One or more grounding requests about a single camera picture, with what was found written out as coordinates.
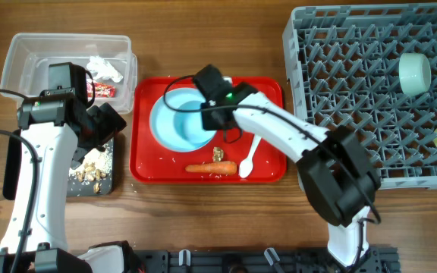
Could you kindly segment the light blue bowl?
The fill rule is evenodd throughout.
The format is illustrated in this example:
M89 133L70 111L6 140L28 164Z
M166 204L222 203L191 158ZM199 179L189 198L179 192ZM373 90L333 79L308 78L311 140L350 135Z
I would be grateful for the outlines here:
M197 110L200 101L185 102L174 114L173 125L178 135L174 145L179 152L191 152L205 146L216 134L215 130L204 130L200 112L182 112Z

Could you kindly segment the brown food scrap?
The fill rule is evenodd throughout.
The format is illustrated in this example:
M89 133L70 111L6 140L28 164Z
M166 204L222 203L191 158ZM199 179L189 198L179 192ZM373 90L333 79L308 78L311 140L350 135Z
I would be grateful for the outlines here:
M225 157L225 153L224 153L224 151L220 147L214 147L213 148L212 160L214 162L221 162L224 157Z

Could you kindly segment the red foil wrapper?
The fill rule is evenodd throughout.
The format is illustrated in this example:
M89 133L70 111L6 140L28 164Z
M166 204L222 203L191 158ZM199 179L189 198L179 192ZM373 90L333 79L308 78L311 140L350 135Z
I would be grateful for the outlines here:
M96 81L87 82L87 96L93 97L93 90L96 98L113 98L116 94L116 87L105 83L99 83Z

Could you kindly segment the light blue plate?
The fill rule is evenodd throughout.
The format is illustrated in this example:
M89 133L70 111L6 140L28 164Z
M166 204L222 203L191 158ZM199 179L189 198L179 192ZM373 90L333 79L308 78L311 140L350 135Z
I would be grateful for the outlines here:
M194 88L183 87L168 91L166 94L166 102L172 108L179 108L185 102L200 101L205 102L202 94ZM174 140L177 138L176 131L173 125L174 114L176 111L171 110L164 103L163 97L160 97L152 107L150 113L149 125L154 139L168 150L177 151L174 145Z

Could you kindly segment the rice and food waste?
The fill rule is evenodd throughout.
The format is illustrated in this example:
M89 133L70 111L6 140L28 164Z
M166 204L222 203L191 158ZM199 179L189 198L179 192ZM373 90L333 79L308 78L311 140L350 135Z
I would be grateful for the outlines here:
M110 194L113 187L114 140L102 150L93 149L84 157L82 165L70 169L67 196L99 196Z

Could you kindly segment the orange carrot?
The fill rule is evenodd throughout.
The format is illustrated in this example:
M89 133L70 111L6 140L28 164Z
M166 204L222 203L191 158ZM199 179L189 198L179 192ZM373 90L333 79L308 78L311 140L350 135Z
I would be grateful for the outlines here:
M233 175L237 172L237 164L235 162L211 162L200 165L188 165L185 167L186 172L190 173L210 173Z

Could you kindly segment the white plastic spoon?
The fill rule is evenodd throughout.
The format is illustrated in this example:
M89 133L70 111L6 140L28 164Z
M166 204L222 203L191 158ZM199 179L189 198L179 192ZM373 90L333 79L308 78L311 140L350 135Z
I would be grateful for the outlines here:
M239 177L240 178L247 178L250 173L253 170L253 157L255 155L255 152L257 150L257 147L261 141L261 137L258 135L255 135L253 137L253 141L250 146L250 151L248 152L247 157L239 164Z

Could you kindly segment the mint green bowl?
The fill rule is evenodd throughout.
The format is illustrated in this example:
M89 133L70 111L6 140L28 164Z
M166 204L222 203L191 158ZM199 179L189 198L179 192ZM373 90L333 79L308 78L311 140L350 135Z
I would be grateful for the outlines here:
M417 96L429 90L431 67L428 58L420 53L404 53L399 60L401 91L406 96Z

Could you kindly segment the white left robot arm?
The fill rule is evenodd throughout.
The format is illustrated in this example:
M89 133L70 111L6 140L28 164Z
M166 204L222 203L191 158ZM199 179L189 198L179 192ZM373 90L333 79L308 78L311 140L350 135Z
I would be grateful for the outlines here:
M64 227L68 173L85 155L126 127L110 106L87 93L90 72L70 62L49 67L49 87L23 97L19 130L7 132L6 199L14 200L0 243L0 272L129 272L126 242L104 243L80 256L68 252Z

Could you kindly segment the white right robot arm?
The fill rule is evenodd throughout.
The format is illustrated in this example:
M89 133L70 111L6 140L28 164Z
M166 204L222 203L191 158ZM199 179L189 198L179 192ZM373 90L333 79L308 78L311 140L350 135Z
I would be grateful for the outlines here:
M379 176L355 132L303 121L271 102L248 83L233 85L207 65L191 77L204 96L206 130L234 127L262 137L297 166L310 205L328 224L327 250L342 267L360 263L369 248L365 224L381 218L374 207Z

